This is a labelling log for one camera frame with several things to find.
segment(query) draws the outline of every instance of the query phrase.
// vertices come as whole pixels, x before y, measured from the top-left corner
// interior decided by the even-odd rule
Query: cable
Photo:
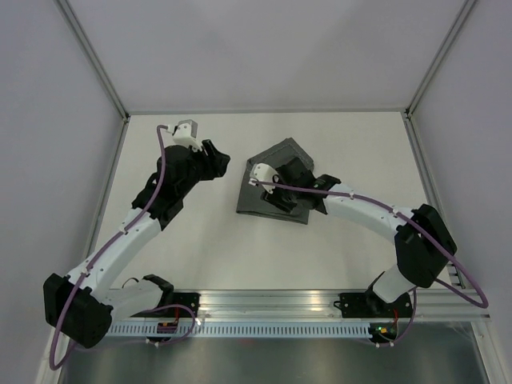
[[[394,327],[395,329],[398,329],[398,311],[396,309],[393,309],[393,313],[394,313],[394,321],[393,321],[392,327]]]
[[[275,186],[277,188],[281,188],[284,190],[292,190],[295,192],[304,192],[304,193],[312,193],[312,194],[324,194],[324,195],[331,195],[331,196],[339,196],[342,198],[355,198],[357,200],[363,200],[364,202],[369,202],[371,204],[374,204],[376,206],[380,206],[384,210],[387,210],[391,214],[395,214],[398,218],[402,219],[407,224],[410,224],[413,228],[415,228],[420,234],[422,234],[423,237],[425,237],[433,246],[435,246],[439,252],[442,253],[442,255],[447,258],[450,262],[452,262],[460,271],[461,273],[466,276],[467,281],[473,286],[474,290],[476,290],[478,296],[482,300],[482,302],[477,302],[476,300],[473,300],[460,290],[457,290],[456,288],[453,288],[448,283],[443,282],[441,280],[436,279],[435,281],[439,284],[443,285],[444,287],[448,288],[467,302],[473,304],[474,306],[477,306],[478,308],[487,308],[489,306],[489,301],[487,300],[487,296],[483,293],[482,288],[480,285],[474,280],[473,276],[470,275],[470,273],[466,270],[466,268],[452,255],[450,252],[448,252],[439,242],[433,238],[426,230],[424,230],[419,224],[417,224],[412,219],[405,216],[402,212],[397,212],[393,207],[388,206],[387,204],[384,204],[383,202],[380,202],[379,200],[375,200],[374,198],[369,198],[367,196],[363,196],[360,194],[348,194],[345,192],[335,192],[331,190],[313,190],[310,188],[301,188],[298,186],[285,186],[283,184],[277,184],[275,182],[260,182],[255,181],[254,184],[256,185],[262,185],[262,186]]]
[[[160,191],[160,188],[162,188],[163,179],[166,173],[166,149],[163,144],[163,138],[162,138],[162,132],[161,130],[166,130],[166,126],[157,126],[157,136],[158,136],[158,144],[160,145],[160,154],[162,157],[162,167],[160,169],[160,176],[158,178],[157,185],[154,189],[153,194],[151,195],[150,200],[147,202],[146,206],[140,211],[140,213],[131,221],[128,223],[128,225],[124,228],[124,231],[117,232],[112,238],[103,245],[100,250],[96,253],[95,256],[92,257],[90,262],[86,265],[86,270],[89,271],[92,269],[94,264],[99,260],[99,258],[105,253],[106,250],[112,246],[121,236],[124,235],[125,232],[127,232],[130,228],[132,228],[138,220],[141,219],[141,217],[148,211],[148,209],[151,207],[151,204],[153,204],[154,200],[156,199],[158,192]],[[51,341],[50,346],[50,358],[49,358],[49,364],[51,370],[58,370],[62,365],[66,362],[66,360],[71,355],[71,352],[76,347],[77,343],[72,342],[70,344],[70,347],[67,348],[66,354],[62,358],[62,360],[58,363],[55,362],[55,353],[57,351],[57,344],[58,344],[58,336],[61,333],[62,324],[64,323],[64,318],[66,317],[67,311],[69,310],[71,303],[74,299],[74,296],[78,292],[78,289],[80,288],[80,285],[83,283],[83,281],[86,278],[86,274],[82,273],[80,274],[80,277],[78,278],[77,282],[74,284],[73,289],[71,290],[70,295],[68,296],[66,302],[64,303],[64,307],[62,308],[61,314],[58,317],[57,325],[55,326],[55,332],[54,336]]]
[[[187,332],[185,332],[185,334],[183,336],[181,336],[179,338],[176,338],[176,339],[171,339],[168,342],[159,342],[158,346],[168,346],[170,344],[176,344],[177,342],[180,342],[181,340],[187,338],[192,333],[192,331],[195,328],[196,316],[195,316],[194,312],[188,306],[183,306],[181,304],[169,304],[168,306],[160,306],[160,307],[154,308],[152,310],[144,310],[142,313],[143,314],[150,314],[152,312],[157,312],[159,310],[167,310],[169,308],[176,308],[176,309],[182,309],[182,310],[187,311],[190,314],[190,317],[192,318],[192,324],[190,324],[189,329],[187,330]],[[130,344],[141,344],[141,343],[151,344],[151,345],[155,346],[154,342],[149,342],[148,343],[145,339],[137,339],[137,340],[129,340],[129,341],[126,341],[126,342],[115,343],[115,344],[110,345],[110,346],[100,346],[100,347],[95,347],[95,348],[81,348],[81,347],[79,347],[79,348],[77,348],[77,350],[80,351],[80,352],[84,352],[84,353],[99,352],[99,351],[102,351],[102,350],[109,350],[111,348],[118,348],[120,346],[128,346]]]
[[[416,317],[416,308],[418,307],[418,296],[416,294],[416,288],[413,288],[412,291],[413,291],[413,300],[414,300],[414,302],[413,302],[413,313],[410,316],[410,319],[409,319],[409,322],[406,325],[406,328],[403,330],[403,332],[401,334],[397,334],[397,337],[396,337],[395,340],[393,340],[392,342],[385,342],[385,343],[379,343],[379,344],[374,344],[373,342],[370,342],[370,341],[367,341],[367,340],[357,340],[356,338],[354,340],[356,342],[361,342],[361,343],[366,344],[368,346],[375,345],[377,348],[380,348],[380,347],[385,347],[386,348],[388,346],[395,346],[397,344],[397,342],[400,342],[409,333],[410,326],[412,326],[412,324],[414,322],[414,318]]]
[[[138,278],[129,278],[128,280],[126,280],[122,286],[121,286],[121,289],[123,289],[125,287],[125,285],[128,283],[129,280],[134,280],[135,282],[138,282]]]
[[[177,342],[180,342],[184,338],[187,338],[189,336],[189,334],[192,333],[192,331],[194,330],[194,327],[195,327],[196,317],[195,317],[194,312],[188,306],[182,306],[181,304],[169,304],[168,306],[160,306],[159,308],[154,308],[152,310],[144,310],[143,313],[150,314],[153,312],[158,312],[159,310],[166,310],[168,308],[179,308],[182,310],[186,310],[192,317],[192,325],[190,325],[189,329],[187,330],[187,332],[185,332],[185,334],[183,336],[181,336],[179,338],[173,338],[173,339],[169,340],[168,342],[160,342],[159,343],[160,346],[169,346],[171,344],[176,344]]]

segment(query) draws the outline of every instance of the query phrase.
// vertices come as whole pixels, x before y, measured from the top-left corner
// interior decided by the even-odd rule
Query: black bracket
[[[165,304],[158,304],[159,306],[166,306],[169,304],[181,304],[190,309],[194,315],[198,316],[199,310],[199,298],[200,294],[197,292],[174,292],[174,295],[170,302]],[[190,314],[186,310],[178,309],[178,316],[180,318],[191,318]],[[169,308],[168,310],[160,310],[159,312],[152,312],[150,314],[140,312],[132,316],[132,318],[175,318],[176,309]]]
[[[395,310],[400,318],[410,318],[413,314],[408,294],[403,294],[391,304],[383,303],[379,312],[368,304],[367,294],[364,292],[339,294],[339,300],[334,302],[334,306],[342,312],[343,318],[394,318]]]

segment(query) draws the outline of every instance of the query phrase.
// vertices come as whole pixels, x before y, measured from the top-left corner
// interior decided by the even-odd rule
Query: gray cloth
[[[313,170],[313,159],[292,138],[287,138],[247,160],[246,171],[243,174],[240,195],[238,196],[237,213],[307,224],[310,216],[309,210],[296,207],[291,213],[287,214],[261,200],[263,193],[261,187],[249,185],[249,173],[254,164],[263,162],[273,168],[278,168],[294,157],[300,158],[308,170]]]

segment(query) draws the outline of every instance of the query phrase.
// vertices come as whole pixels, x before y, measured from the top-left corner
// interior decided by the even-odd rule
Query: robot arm
[[[219,152],[210,140],[198,142],[195,122],[180,122],[172,134],[176,145],[165,148],[165,173],[158,194],[154,196],[162,172],[162,158],[157,161],[157,172],[132,202],[132,209],[119,227],[121,233],[112,238],[112,243],[107,243],[94,266],[90,267],[90,261],[99,251],[66,276],[52,274],[44,283],[46,321],[56,326],[70,292],[81,282],[61,331],[85,348],[96,345],[112,322],[171,304],[174,287],[158,276],[145,276],[137,284],[120,290],[110,287],[144,245],[182,210],[183,199],[198,182],[220,178],[226,173],[230,157]],[[147,212],[128,226],[148,203]]]
[[[296,206],[303,206],[346,218],[395,245],[397,264],[378,276],[366,291],[366,303],[375,313],[416,286],[430,287],[447,264],[446,258],[415,228],[397,217],[397,212],[418,223],[451,254],[457,250],[439,213],[432,206],[424,204],[417,210],[391,206],[393,211],[390,212],[387,205],[376,204],[376,200],[342,184],[337,178],[325,174],[316,178],[299,158],[276,170],[267,164],[256,164],[250,173],[250,184],[259,183],[264,188],[262,200],[280,210],[289,213]],[[272,183],[298,188],[281,189]],[[304,189],[317,190],[319,194]]]

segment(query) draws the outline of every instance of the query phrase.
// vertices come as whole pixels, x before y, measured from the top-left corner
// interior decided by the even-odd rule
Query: cable clip
[[[80,273],[81,273],[81,274],[83,274],[83,275],[85,275],[85,276],[86,276],[86,278],[88,278],[88,277],[89,277],[89,275],[90,275],[90,271],[87,269],[87,266],[84,266],[84,267],[83,267],[83,270],[81,270],[81,271],[80,271]]]
[[[174,128],[172,126],[170,126],[169,124],[160,124],[160,126],[164,126],[165,127],[164,131],[167,132],[168,134],[174,133]]]

